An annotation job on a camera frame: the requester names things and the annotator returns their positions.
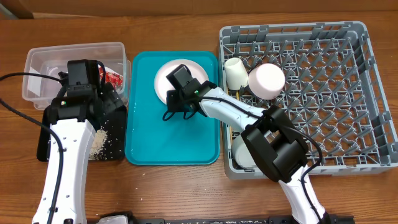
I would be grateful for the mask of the pink plate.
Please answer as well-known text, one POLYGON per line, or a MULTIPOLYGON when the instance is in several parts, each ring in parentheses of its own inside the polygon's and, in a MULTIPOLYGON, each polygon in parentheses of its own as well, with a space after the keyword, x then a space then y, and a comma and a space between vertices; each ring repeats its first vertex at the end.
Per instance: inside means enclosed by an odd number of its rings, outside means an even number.
POLYGON ((167 103, 167 91, 175 89, 167 79, 167 75, 181 64, 186 65, 191 72, 192 77, 196 78, 200 83, 209 80, 205 70, 192 60, 175 59, 165 63, 157 71, 154 81, 155 92, 164 104, 167 103))

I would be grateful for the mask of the red snack wrapper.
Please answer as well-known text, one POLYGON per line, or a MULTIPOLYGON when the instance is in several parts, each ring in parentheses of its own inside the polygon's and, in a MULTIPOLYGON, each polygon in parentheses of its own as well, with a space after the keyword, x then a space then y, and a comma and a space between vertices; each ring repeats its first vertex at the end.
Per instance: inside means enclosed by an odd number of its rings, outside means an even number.
MULTIPOLYGON (((102 77, 104 75, 104 70, 100 66, 98 66, 98 70, 99 70, 99 80, 102 80, 102 77)), ((124 77, 108 67, 105 67, 105 72, 106 72, 105 83, 112 84, 112 86, 117 92, 121 92, 123 89, 124 77)))

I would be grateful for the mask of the cream cup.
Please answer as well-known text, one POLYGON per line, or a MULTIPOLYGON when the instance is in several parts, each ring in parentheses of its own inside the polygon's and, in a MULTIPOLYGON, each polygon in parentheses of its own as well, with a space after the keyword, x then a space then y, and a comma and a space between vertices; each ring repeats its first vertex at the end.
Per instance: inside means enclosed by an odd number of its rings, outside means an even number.
POLYGON ((248 85, 248 73, 240 58, 231 58, 225 61, 226 82, 230 90, 240 90, 248 85))

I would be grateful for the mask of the grey bowl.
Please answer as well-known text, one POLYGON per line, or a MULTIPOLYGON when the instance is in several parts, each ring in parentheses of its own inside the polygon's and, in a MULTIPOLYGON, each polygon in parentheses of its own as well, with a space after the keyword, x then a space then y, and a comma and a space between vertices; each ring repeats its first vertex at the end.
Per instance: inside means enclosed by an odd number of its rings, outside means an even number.
POLYGON ((243 169, 257 169, 257 165, 254 162, 248 148, 246 147, 242 136, 237 136, 231 146, 231 152, 234 160, 243 169))

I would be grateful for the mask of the pink bowl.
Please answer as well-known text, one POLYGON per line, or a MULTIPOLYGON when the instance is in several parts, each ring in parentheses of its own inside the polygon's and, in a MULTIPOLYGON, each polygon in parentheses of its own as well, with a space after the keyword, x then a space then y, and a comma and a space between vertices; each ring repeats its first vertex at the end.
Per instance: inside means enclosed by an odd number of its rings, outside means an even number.
POLYGON ((285 85, 285 75, 277 65, 265 63, 249 73, 248 85, 258 98, 272 100, 281 93, 285 85))

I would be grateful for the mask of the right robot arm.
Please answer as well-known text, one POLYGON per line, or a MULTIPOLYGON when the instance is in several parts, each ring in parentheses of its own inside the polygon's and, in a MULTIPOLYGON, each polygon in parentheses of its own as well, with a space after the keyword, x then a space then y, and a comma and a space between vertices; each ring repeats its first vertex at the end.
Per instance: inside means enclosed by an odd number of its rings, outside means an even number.
POLYGON ((297 223, 331 223, 309 179, 308 142, 278 106, 256 108, 225 93, 214 83, 172 81, 167 92, 167 121, 176 112, 201 113, 240 132, 257 168, 282 187, 297 223))

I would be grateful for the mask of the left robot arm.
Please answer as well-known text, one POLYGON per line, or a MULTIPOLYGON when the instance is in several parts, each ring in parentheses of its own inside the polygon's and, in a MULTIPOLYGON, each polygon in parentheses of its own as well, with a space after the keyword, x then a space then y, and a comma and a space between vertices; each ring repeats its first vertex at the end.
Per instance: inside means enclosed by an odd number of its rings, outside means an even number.
POLYGON ((66 95, 58 95, 44 111, 49 161, 33 223, 87 222, 86 174, 98 131, 107 133, 95 159, 124 157, 127 109, 112 84, 65 85, 62 91, 66 95))

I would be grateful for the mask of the black plastic tray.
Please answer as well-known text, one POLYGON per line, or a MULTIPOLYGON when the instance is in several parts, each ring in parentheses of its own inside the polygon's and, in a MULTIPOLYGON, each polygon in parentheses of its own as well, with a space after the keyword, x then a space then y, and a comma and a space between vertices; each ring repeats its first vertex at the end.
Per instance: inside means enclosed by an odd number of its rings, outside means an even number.
MULTIPOLYGON (((50 127, 49 106, 44 110, 42 123, 50 127)), ((90 149, 89 161, 112 161, 124 158, 127 108, 123 106, 106 115, 101 128, 95 134, 90 149)), ((36 157, 38 161, 49 160, 50 134, 41 128, 36 157)))

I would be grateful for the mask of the teal plastic tray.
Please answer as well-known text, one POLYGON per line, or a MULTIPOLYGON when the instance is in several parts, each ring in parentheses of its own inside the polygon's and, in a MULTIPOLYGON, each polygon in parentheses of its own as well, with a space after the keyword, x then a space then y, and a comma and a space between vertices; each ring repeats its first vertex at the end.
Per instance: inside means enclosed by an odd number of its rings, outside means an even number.
POLYGON ((207 165, 220 154, 220 122, 196 114, 185 120, 182 113, 168 121, 167 110, 155 92, 155 75, 165 63, 188 59, 199 64, 211 82, 218 82, 218 62, 206 51, 150 51, 132 63, 125 156, 134 165, 207 165))

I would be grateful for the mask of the clear plastic bin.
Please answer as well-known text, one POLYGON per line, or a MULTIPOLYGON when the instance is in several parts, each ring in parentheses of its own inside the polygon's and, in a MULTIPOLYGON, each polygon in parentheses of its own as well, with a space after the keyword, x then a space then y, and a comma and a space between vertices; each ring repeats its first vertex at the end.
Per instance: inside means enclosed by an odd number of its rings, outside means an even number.
MULTIPOLYGON (((28 52, 24 71, 58 78, 59 72, 68 72, 70 60, 92 59, 104 63, 106 73, 119 78, 111 80, 125 105, 129 103, 131 86, 131 62, 127 59, 121 42, 100 42, 90 44, 58 45, 40 47, 28 52)), ((56 97, 61 84, 40 77, 24 77, 22 97, 34 104, 37 110, 44 110, 56 97)))

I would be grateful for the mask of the grey plastic dish rack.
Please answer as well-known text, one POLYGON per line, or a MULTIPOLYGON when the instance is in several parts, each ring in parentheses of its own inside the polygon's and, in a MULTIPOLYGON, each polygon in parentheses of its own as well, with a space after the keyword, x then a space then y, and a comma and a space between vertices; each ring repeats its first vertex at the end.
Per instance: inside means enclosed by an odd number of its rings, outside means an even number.
POLYGON ((371 40, 359 21, 226 26, 219 65, 237 57, 247 70, 273 63, 285 86, 273 101, 317 142, 315 175, 378 174, 397 167, 397 133, 371 40))

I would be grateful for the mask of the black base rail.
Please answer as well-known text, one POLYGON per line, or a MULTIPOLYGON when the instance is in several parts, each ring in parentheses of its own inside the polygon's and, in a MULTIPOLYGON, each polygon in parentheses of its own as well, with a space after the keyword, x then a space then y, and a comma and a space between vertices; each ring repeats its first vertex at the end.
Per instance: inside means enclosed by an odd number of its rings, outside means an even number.
POLYGON ((190 219, 164 220, 163 218, 137 219, 132 212, 114 212, 99 216, 88 223, 130 223, 130 224, 293 224, 298 223, 293 216, 271 216, 266 218, 232 219, 190 219))

